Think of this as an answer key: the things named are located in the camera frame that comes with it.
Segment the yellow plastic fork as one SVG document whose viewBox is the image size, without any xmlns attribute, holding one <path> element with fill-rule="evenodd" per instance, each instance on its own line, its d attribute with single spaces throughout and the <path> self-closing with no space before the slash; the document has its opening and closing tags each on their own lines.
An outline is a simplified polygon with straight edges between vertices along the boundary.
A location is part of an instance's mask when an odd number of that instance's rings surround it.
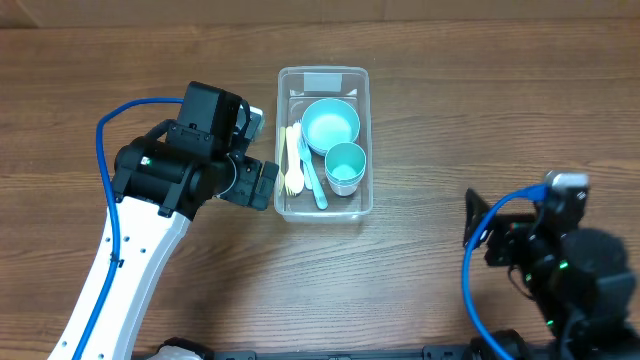
<svg viewBox="0 0 640 360">
<path fill-rule="evenodd" d="M 286 144 L 286 127 L 280 127 L 278 130 L 278 147 L 277 147 L 277 154 L 276 154 L 276 160 L 277 160 L 277 164 L 279 166 L 279 172 L 278 172 L 278 178 L 277 178 L 277 186 L 278 186 L 278 196 L 281 196 L 282 192 L 283 192 L 283 188 L 284 188 L 284 167 L 282 165 L 283 163 L 283 156 L 284 156 L 284 152 L 285 152 L 285 144 Z"/>
</svg>

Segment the pink plastic spoon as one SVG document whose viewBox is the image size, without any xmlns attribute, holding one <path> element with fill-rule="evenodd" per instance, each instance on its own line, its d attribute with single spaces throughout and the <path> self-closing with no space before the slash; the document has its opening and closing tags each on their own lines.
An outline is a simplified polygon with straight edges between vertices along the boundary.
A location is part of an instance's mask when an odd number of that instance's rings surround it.
<svg viewBox="0 0 640 360">
<path fill-rule="evenodd" d="M 289 196 L 297 196 L 304 189 L 304 176 L 300 167 L 298 138 L 292 126 L 286 128 L 286 148 L 288 168 L 285 174 L 285 186 Z"/>
</svg>

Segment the green plastic bowl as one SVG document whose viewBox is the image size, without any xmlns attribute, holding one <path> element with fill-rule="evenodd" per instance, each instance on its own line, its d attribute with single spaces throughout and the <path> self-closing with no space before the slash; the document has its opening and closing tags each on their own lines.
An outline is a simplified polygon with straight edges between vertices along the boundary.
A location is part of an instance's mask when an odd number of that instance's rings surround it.
<svg viewBox="0 0 640 360">
<path fill-rule="evenodd" d="M 325 156 L 337 144 L 355 142 L 361 129 L 360 117 L 353 106 L 337 98 L 312 103 L 301 118 L 302 136 L 317 154 Z"/>
</svg>

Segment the pink plastic cup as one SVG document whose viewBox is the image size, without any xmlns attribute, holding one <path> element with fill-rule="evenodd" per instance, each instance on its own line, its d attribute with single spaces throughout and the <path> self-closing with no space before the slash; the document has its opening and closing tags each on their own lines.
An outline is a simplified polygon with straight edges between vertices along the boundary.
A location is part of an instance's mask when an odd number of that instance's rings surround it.
<svg viewBox="0 0 640 360">
<path fill-rule="evenodd" d="M 329 182 L 329 185 L 332 189 L 332 191 L 341 197 L 346 197 L 346 196 L 350 196 L 352 194 L 354 194 L 356 192 L 356 190 L 358 189 L 359 183 L 355 182 L 352 184 L 344 184 L 344 183 L 336 183 L 333 181 Z"/>
</svg>

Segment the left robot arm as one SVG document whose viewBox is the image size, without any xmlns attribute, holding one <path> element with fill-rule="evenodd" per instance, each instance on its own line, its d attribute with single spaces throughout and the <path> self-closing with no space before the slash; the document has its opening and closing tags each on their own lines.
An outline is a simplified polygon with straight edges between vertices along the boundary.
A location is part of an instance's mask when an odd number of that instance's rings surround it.
<svg viewBox="0 0 640 360">
<path fill-rule="evenodd" d="M 140 105 L 179 105 L 106 163 L 105 125 Z M 105 115 L 96 157 L 107 202 L 104 230 L 53 359 L 128 359 L 156 285 L 198 210 L 217 198 L 264 211 L 278 166 L 247 156 L 265 123 L 239 95 L 192 81 L 183 97 L 142 98 Z"/>
</svg>

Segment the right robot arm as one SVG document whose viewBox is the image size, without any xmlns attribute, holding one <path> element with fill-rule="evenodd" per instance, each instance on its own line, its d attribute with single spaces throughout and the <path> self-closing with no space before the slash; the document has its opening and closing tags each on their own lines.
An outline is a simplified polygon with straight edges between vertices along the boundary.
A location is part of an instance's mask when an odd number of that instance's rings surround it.
<svg viewBox="0 0 640 360">
<path fill-rule="evenodd" d="M 489 205 L 465 194 L 463 302 L 478 331 L 466 359 L 636 359 L 639 334 L 628 322 L 636 276 L 621 238 L 582 228 L 590 189 L 585 173 L 549 172 L 540 184 Z M 516 331 L 489 332 L 472 300 L 472 253 L 487 247 L 492 267 L 519 270 L 524 295 L 544 317 L 554 340 L 529 345 Z"/>
</svg>

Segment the green plastic cup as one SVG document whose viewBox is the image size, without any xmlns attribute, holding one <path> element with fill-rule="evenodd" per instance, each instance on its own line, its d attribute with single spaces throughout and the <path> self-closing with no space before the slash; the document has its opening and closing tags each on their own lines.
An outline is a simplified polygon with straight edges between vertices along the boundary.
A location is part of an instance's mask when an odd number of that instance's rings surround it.
<svg viewBox="0 0 640 360">
<path fill-rule="evenodd" d="M 365 151 L 356 143 L 344 142 L 331 147 L 325 155 L 325 172 L 336 181 L 360 178 L 366 170 Z"/>
</svg>

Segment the clear plastic container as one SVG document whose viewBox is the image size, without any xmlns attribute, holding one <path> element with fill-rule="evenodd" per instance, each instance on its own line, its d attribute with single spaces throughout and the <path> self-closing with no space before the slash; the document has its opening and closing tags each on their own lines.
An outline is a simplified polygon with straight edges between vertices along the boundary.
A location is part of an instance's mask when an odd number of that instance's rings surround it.
<svg viewBox="0 0 640 360">
<path fill-rule="evenodd" d="M 315 101 L 323 98 L 337 98 L 346 101 L 357 111 L 361 129 L 355 142 L 366 153 L 365 173 L 354 181 L 342 182 L 330 178 L 325 172 L 325 156 L 315 153 L 310 147 L 312 163 L 320 184 L 328 200 L 328 208 L 320 210 L 316 206 L 312 190 L 304 189 L 297 196 L 289 196 L 285 180 L 281 196 L 278 186 L 274 191 L 274 207 L 288 222 L 338 223 L 357 221 L 373 208 L 372 169 L 372 116 L 369 75 L 359 67 L 347 66 L 297 66 L 287 67 L 278 75 L 276 154 L 278 130 L 289 127 L 301 118 L 305 110 Z M 283 156 L 284 174 L 288 168 L 287 148 Z M 329 182 L 359 183 L 356 192 L 350 196 L 336 195 Z"/>
</svg>

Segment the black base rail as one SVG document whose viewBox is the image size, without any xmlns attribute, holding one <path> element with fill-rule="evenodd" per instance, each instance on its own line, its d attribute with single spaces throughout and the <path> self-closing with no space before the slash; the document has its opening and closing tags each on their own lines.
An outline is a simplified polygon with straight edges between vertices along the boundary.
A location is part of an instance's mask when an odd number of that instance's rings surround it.
<svg viewBox="0 0 640 360">
<path fill-rule="evenodd" d="M 467 345 L 427 345 L 409 350 L 359 350 L 259 353 L 255 351 L 218 351 L 179 337 L 162 343 L 154 353 L 134 354 L 134 360 L 205 359 L 205 360 L 466 360 L 479 359 Z"/>
</svg>

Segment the green plastic fork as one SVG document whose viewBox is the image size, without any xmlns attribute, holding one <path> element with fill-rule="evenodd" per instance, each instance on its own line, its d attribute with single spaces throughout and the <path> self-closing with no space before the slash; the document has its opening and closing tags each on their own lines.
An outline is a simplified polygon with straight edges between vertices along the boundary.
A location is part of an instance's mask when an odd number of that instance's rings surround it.
<svg viewBox="0 0 640 360">
<path fill-rule="evenodd" d="M 300 158 L 302 160 L 302 162 L 304 163 L 304 166 L 307 169 L 307 174 L 308 177 L 310 179 L 311 185 L 312 185 L 312 192 L 313 192 L 313 196 L 316 202 L 316 206 L 320 209 L 320 210 L 326 210 L 328 208 L 328 200 L 326 198 L 326 195 L 324 193 L 324 190 L 320 184 L 319 178 L 316 174 L 315 168 L 313 166 L 312 163 L 312 156 L 311 156 L 311 151 L 309 146 L 307 145 L 306 140 L 304 139 L 303 135 L 302 135 L 302 125 L 300 121 L 297 121 L 294 125 L 293 128 L 297 131 L 297 134 L 299 135 L 299 140 L 298 140 L 298 152 L 300 155 Z"/>
</svg>

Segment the light blue plastic fork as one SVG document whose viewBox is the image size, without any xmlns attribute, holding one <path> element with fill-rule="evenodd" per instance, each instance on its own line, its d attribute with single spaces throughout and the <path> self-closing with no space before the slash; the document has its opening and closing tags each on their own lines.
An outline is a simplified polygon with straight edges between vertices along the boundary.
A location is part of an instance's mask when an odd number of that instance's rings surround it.
<svg viewBox="0 0 640 360">
<path fill-rule="evenodd" d="M 298 143 L 299 145 L 302 143 L 302 133 L 301 133 L 301 129 L 298 128 Z M 308 168 L 306 163 L 302 160 L 302 153 L 301 150 L 299 150 L 299 155 L 300 155 L 300 159 L 301 159 L 301 163 L 302 163 L 302 170 L 303 170 L 303 177 L 304 177 L 304 186 L 307 190 L 312 190 L 312 183 L 311 183 L 311 179 L 308 173 Z"/>
</svg>

